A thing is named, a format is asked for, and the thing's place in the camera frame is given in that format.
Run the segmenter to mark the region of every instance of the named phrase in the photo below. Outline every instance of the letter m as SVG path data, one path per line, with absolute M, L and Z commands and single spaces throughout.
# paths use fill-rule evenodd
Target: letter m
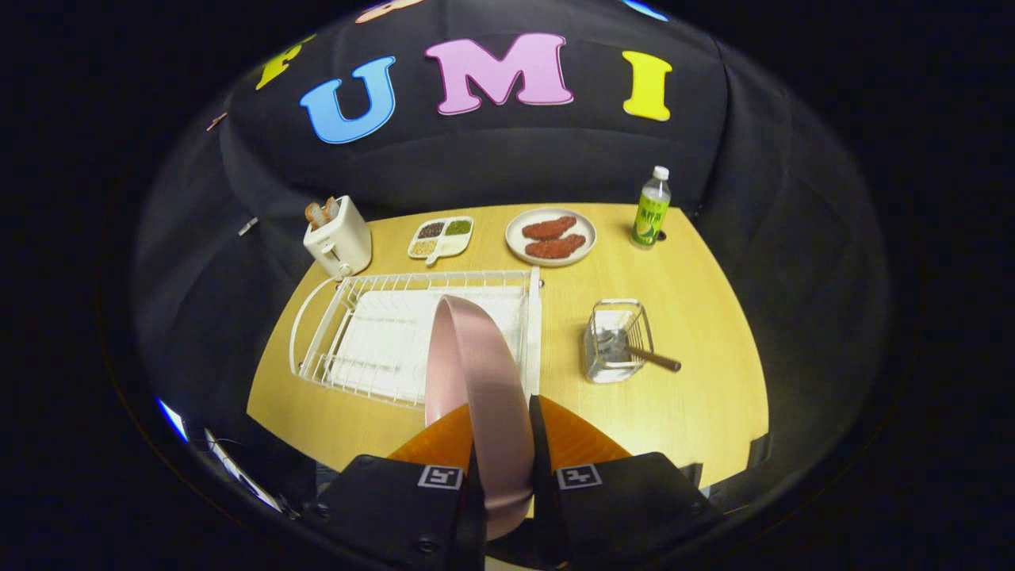
M 560 71 L 560 47 L 566 42 L 554 33 L 523 33 L 515 40 L 502 60 L 497 60 L 472 40 L 453 40 L 426 50 L 441 64 L 445 100 L 442 115 L 458 115 L 479 109 L 482 99 L 469 90 L 469 79 L 496 104 L 511 96 L 519 75 L 525 86 L 518 100 L 526 104 L 563 104 L 574 99 L 564 87 Z

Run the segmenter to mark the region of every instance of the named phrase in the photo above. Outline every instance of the white plate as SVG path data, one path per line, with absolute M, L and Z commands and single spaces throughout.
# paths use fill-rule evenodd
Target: white plate
M 466 220 L 469 222 L 469 231 L 465 233 L 455 233 L 452 235 L 447 235 L 445 232 L 448 231 L 448 225 L 456 220 Z M 428 224 L 434 222 L 444 222 L 444 226 L 441 228 L 441 233 L 430 237 L 416 237 L 419 235 L 419 231 L 423 229 Z M 431 254 L 413 254 L 412 246 L 419 241 L 435 241 L 433 246 L 436 258 L 457 256 L 465 251 L 465 247 L 469 245 L 469 240 L 472 239 L 472 231 L 476 229 L 476 220 L 472 219 L 472 216 L 452 216 L 448 218 L 433 218 L 432 220 L 426 220 L 425 222 L 419 224 L 416 231 L 412 234 L 412 239 L 409 240 L 409 246 L 406 253 L 410 258 L 423 259 L 430 257 Z
M 522 235 L 522 228 L 529 224 L 545 222 L 546 220 L 555 220 L 560 216 L 574 216 L 578 218 L 574 225 L 567 228 L 567 231 L 565 231 L 561 237 L 566 237 L 572 233 L 580 233 L 585 236 L 585 243 L 583 243 L 578 249 L 571 252 L 570 256 L 560 258 L 558 260 L 536 258 L 526 254 L 525 246 L 537 240 Z M 512 252 L 515 252 L 516 256 L 531 264 L 545 267 L 560 267 L 572 264 L 589 255 L 589 252 L 592 251 L 592 246 L 596 244 L 596 226 L 592 225 L 589 218 L 573 210 L 568 210 L 566 208 L 536 208 L 535 210 L 522 212 L 516 216 L 515 219 L 507 224 L 507 229 L 504 230 L 504 239 L 507 240 L 507 246 L 511 247 Z

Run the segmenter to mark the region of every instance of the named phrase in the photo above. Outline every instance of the green herb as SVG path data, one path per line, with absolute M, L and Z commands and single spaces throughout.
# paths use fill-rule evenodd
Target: green herb
M 448 224 L 448 229 L 445 231 L 445 235 L 469 233 L 470 229 L 472 229 L 472 222 L 469 220 L 455 220 Z

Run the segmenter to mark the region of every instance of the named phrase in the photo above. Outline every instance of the table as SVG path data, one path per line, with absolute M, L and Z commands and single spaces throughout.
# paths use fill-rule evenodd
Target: table
M 635 204 L 511 204 L 376 220 L 369 222 L 374 259 L 360 275 L 427 271 L 423 260 L 406 255 L 413 232 L 427 219 L 462 214 L 475 219 L 469 246 L 439 258 L 430 271 L 528 269 L 507 247 L 504 228 L 516 215 L 543 206 L 583 213 L 596 225 L 598 241 L 578 263 L 541 269 L 540 395 L 631 454 L 663 452 L 677 467 L 700 462 L 701 487 L 742 472 L 751 441 L 768 432 L 761 363 L 725 274 L 679 208 L 670 208 L 663 222 L 668 238 L 648 251 L 627 238 Z M 297 450 L 342 471 L 358 454 L 392 453 L 423 429 L 423 413 L 319 386 L 289 371 L 295 314 L 327 278 L 314 264 L 292 293 L 262 354 L 247 413 Z M 329 292 L 308 305 L 296 355 L 306 353 Z M 681 361 L 681 371 L 646 364 L 620 383 L 588 381 L 581 337 L 593 305 L 604 298 L 639 300 L 656 351 Z

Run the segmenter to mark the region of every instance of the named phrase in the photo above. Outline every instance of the white wire dish rack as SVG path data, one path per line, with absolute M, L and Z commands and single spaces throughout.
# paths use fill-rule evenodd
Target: white wire dish rack
M 539 395 L 542 305 L 539 268 L 513 271 L 404 273 L 346 277 L 318 324 L 302 361 L 295 340 L 303 311 L 329 283 L 318 285 L 296 314 L 289 369 L 326 387 L 411 409 L 423 408 L 426 359 L 437 302 L 444 295 L 483 308 L 507 342 L 526 401 Z

